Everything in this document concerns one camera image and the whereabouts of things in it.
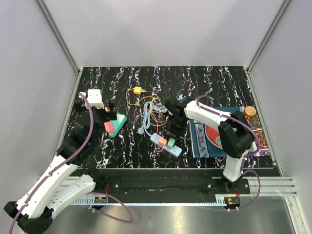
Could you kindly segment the light blue charger plug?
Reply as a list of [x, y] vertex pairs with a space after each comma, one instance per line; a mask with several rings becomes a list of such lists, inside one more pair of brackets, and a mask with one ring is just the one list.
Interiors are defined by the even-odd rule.
[[185, 96], [181, 94], [181, 95], [178, 96], [177, 100], [178, 100], [178, 101], [181, 101], [181, 100], [183, 100], [184, 98], [185, 98]]

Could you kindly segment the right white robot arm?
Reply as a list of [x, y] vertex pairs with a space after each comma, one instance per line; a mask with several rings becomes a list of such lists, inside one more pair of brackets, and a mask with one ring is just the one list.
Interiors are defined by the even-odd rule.
[[222, 149], [227, 155], [221, 187], [226, 193], [233, 193], [238, 189], [238, 181], [243, 175], [243, 160], [252, 155], [249, 149], [258, 138], [241, 111], [220, 111], [200, 103], [202, 97], [167, 99], [165, 107], [171, 113], [167, 132], [176, 138], [184, 137], [190, 120], [197, 120], [218, 131]]

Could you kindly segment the light blue long power strip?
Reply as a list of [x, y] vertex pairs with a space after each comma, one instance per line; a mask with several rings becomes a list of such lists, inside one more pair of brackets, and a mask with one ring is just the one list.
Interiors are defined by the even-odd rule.
[[180, 156], [180, 154], [182, 153], [182, 149], [176, 145], [174, 145], [174, 147], [172, 147], [172, 148], [168, 148], [167, 145], [165, 147], [160, 147], [158, 144], [158, 139], [160, 137], [161, 136], [158, 135], [157, 133], [153, 133], [151, 138], [150, 138], [151, 142], [156, 145], [156, 149], [158, 151], [166, 151], [166, 152], [170, 153], [171, 155], [173, 155], [174, 157], [178, 158]]

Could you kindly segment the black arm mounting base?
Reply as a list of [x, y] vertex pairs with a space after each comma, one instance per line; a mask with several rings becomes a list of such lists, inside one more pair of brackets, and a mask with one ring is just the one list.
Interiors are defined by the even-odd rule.
[[216, 195], [250, 195], [246, 178], [230, 186], [222, 169], [100, 169], [109, 194], [123, 203], [175, 204], [215, 202]]

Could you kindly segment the pink square plug adapter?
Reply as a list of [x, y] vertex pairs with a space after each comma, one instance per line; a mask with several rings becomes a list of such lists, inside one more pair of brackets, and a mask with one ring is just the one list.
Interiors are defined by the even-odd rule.
[[110, 134], [115, 132], [114, 125], [110, 121], [104, 122], [104, 127], [105, 127], [105, 130]]

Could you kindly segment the teal triangular power strip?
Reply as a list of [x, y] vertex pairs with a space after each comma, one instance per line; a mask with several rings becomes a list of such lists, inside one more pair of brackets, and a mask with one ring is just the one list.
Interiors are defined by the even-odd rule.
[[124, 124], [127, 121], [127, 117], [123, 114], [117, 114], [116, 120], [111, 120], [110, 123], [114, 128], [113, 133], [109, 133], [110, 137], [116, 137], [118, 133], [120, 132], [121, 128], [124, 126]]

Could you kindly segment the yellow small charger plug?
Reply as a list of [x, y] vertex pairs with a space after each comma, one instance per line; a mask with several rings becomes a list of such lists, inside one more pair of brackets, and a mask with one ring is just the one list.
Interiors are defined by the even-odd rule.
[[143, 89], [142, 87], [135, 87], [135, 88], [133, 88], [133, 93], [134, 93], [134, 95], [142, 95], [142, 94], [144, 94], [144, 93], [147, 93], [148, 91], [146, 91], [145, 89]]

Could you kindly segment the salmon small charger plug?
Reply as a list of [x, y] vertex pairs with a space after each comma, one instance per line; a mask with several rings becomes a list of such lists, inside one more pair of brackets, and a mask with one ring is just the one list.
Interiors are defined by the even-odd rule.
[[163, 137], [160, 137], [158, 139], [158, 144], [160, 147], [165, 147], [167, 145], [167, 139], [163, 138]]

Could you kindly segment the teal small charger plug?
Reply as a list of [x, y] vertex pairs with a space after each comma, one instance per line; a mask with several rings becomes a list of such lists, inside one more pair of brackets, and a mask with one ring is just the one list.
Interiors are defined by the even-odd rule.
[[168, 148], [172, 148], [175, 145], [176, 140], [174, 138], [169, 138], [168, 142], [167, 142], [167, 147]]

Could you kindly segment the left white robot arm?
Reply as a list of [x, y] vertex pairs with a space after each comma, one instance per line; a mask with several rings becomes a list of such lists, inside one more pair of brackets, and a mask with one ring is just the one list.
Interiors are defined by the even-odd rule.
[[113, 103], [106, 108], [101, 100], [88, 97], [84, 102], [75, 102], [75, 107], [81, 112], [80, 116], [47, 170], [26, 195], [4, 206], [4, 211], [13, 219], [10, 233], [14, 225], [18, 225], [27, 234], [42, 234], [62, 210], [82, 195], [107, 191], [107, 177], [98, 169], [89, 168], [76, 182], [57, 192], [66, 178], [94, 151], [98, 144], [96, 135], [104, 123], [117, 119]]

